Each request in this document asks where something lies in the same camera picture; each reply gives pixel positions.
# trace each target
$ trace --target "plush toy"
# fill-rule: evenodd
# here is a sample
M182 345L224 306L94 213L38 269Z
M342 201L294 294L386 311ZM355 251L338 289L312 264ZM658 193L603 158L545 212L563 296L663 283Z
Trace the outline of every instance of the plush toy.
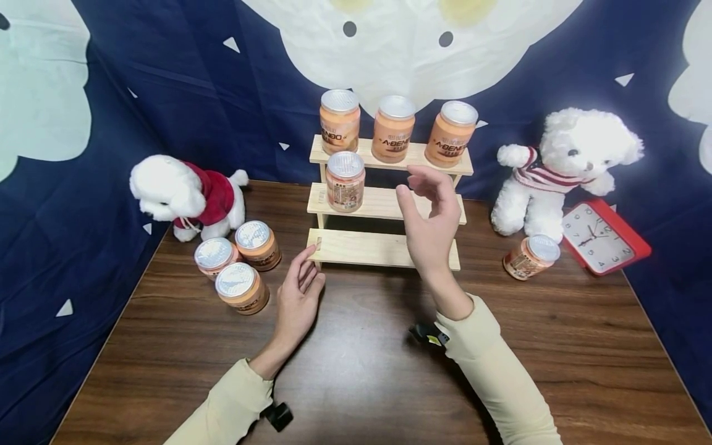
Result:
M511 235L524 227L561 242L566 193L579 185L604 196L614 189L610 167L643 157L643 142L609 112L567 108L547 116L537 147L505 145L500 164L514 168L492 211L494 229Z
M153 155L133 167L129 187L141 211L155 221L173 221L173 234L186 242L198 233L203 240L227 236L244 223L240 186L247 181L244 170L228 178L190 162Z

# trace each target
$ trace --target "left hand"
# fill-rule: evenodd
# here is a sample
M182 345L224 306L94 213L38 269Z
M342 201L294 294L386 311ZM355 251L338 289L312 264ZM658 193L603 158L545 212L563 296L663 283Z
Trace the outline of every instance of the left hand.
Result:
M319 294L326 275L319 273L309 258L316 246L307 247L289 265L284 283L277 290L277 321L272 339L250 361L250 367L263 379L272 380L290 355L304 340L316 319Z
M284 283L277 290L277 323L272 340L292 349L314 324L319 294L326 283L326 275L307 260L314 252L316 246L309 246L292 260Z

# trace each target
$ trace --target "wooden table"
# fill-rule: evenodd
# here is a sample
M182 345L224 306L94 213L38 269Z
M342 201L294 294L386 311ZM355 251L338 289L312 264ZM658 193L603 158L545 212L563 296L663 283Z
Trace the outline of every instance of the wooden table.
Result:
M253 182L249 219L284 252L264 273L276 291L315 226L309 188ZM568 254L527 283L501 259L520 237L493 233L466 201L457 234L465 290L485 299L537 382L566 444L709 444L698 413L622 273L594 278ZM340 229L402 233L400 221ZM192 260L197 241L167 234L62 423L54 445L161 444L238 359L269 339L275 302L249 317L222 303ZM456 365L407 334L434 306L415 271L325 265L313 334L276 380L294 421L260 421L246 444L485 444L496 429Z

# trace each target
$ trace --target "fuzzy white fur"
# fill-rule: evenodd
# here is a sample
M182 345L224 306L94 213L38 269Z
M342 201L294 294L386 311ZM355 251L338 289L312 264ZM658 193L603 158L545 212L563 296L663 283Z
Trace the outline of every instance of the fuzzy white fur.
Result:
M578 154L569 156L572 149ZM505 145L500 147L497 160L506 167L521 168L529 153L522 145ZM581 187L602 197L615 188L607 170L643 157L643 142L612 113L567 108L547 116L539 153L553 172L585 181L593 179ZM524 227L528 236L544 234L561 242L564 197L563 193L533 189L509 177L492 211L492 225L506 236Z
M203 240L227 236L230 229L237 229L245 222L245 201L240 186L247 185L247 173L238 170L228 180L235 192L235 202L226 218L202 228L200 236ZM139 200L141 211L155 221L195 218L205 209L198 175L170 156L152 155L134 166L129 187L134 198ZM184 243L195 238L198 231L173 226L173 234Z

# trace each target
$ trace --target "shelf tier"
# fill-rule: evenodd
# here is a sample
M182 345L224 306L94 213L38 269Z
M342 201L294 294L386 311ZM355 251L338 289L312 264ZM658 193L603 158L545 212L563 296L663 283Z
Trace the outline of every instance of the shelf tier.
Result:
M367 168L406 170L409 165L427 165L441 172L455 176L471 176L473 174L469 149L465 149L460 162L455 167L449 168L437 167L431 164L429 160L425 159L425 144L417 144L415 142L410 143L405 159L395 164L381 162L371 154L371 139L359 139L358 154L363 158ZM309 154L309 162L313 164L326 164L328 160L329 155L321 147L321 135L315 135L312 150Z
M415 267L410 259L404 235L309 229L307 246L313 244L317 245L317 251L310 259L319 263ZM451 270L460 270L460 257L455 240L452 241L449 263Z
M413 200L421 216L427 218L430 215L431 203L427 198L419 197L415 193ZM460 225L467 224L465 209L462 204L462 196L457 195L457 202L460 204ZM343 213L335 211L329 205L326 196L326 184L322 182L312 183L309 193L309 204L307 213L341 216L359 216L361 218L378 219L403 219L403 214L398 207L395 189L378 189L376 187L365 187L363 192L363 204L357 211Z

